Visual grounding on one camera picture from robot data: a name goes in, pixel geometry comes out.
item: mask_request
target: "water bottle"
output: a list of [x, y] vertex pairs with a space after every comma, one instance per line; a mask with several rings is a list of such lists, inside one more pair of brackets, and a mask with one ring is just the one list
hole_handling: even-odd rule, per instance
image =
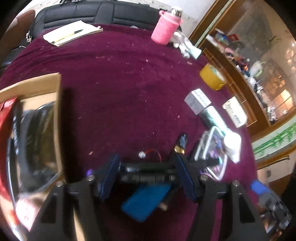
[[159, 15], [160, 18], [151, 35], [151, 39], [158, 44], [167, 45], [182, 22], [182, 9], [180, 7], [173, 7], [171, 12], [160, 10]]

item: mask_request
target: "pink object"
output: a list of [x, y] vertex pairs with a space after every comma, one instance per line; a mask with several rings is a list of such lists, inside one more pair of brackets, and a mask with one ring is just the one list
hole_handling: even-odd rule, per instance
[[163, 10], [159, 11], [159, 15], [160, 18], [151, 39], [158, 44], [167, 45], [182, 20], [180, 17]]

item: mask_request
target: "open box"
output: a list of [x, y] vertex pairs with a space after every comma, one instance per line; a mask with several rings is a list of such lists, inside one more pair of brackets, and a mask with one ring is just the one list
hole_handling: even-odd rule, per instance
[[[53, 106], [53, 139], [57, 170], [60, 174], [55, 182], [63, 179], [59, 142], [60, 81], [61, 75], [59, 73], [53, 73], [24, 80], [0, 90], [0, 103], [17, 96], [23, 111], [36, 110], [46, 103], [55, 102]], [[43, 192], [35, 193], [32, 196], [44, 201], [52, 185]], [[9, 220], [10, 212], [14, 209], [12, 202], [0, 195], [0, 208], [5, 219]]]

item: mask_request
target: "screw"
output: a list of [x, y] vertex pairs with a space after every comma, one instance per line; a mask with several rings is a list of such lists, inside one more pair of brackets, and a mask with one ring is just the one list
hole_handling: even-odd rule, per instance
[[209, 177], [208, 177], [207, 175], [201, 175], [201, 176], [200, 176], [200, 179], [201, 179], [202, 181], [207, 181], [207, 180], [209, 179]]
[[234, 180], [234, 181], [232, 182], [232, 184], [233, 184], [234, 186], [238, 187], [238, 186], [239, 186], [239, 181]]
[[88, 175], [88, 176], [86, 177], [86, 179], [87, 179], [88, 181], [92, 181], [92, 180], [94, 180], [94, 175]]
[[57, 187], [61, 187], [63, 185], [64, 185], [64, 182], [63, 181], [57, 181], [57, 184], [56, 184]]

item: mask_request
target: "maroon tablecloth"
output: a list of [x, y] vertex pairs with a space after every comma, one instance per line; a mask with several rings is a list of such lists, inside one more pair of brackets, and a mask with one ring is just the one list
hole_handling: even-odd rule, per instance
[[[0, 88], [4, 88], [39, 75], [61, 73], [61, 142], [68, 179], [79, 179], [112, 153], [123, 161], [138, 161], [138, 152], [153, 148], [165, 161], [181, 132], [189, 135], [191, 150], [207, 128], [184, 98], [201, 88], [227, 125], [242, 137], [241, 161], [228, 162], [223, 181], [239, 180], [256, 201], [249, 189], [256, 168], [248, 131], [236, 129], [222, 108], [231, 97], [227, 89], [213, 91], [200, 78], [206, 58], [189, 63], [178, 49], [154, 43], [150, 31], [103, 27], [102, 33], [61, 47], [39, 36], [0, 79]], [[196, 205], [182, 190], [169, 211], [156, 210], [143, 224], [120, 212], [120, 203], [128, 195], [126, 187], [117, 185], [102, 207], [111, 240], [186, 240]], [[221, 209], [219, 202], [212, 240], [218, 237]]]

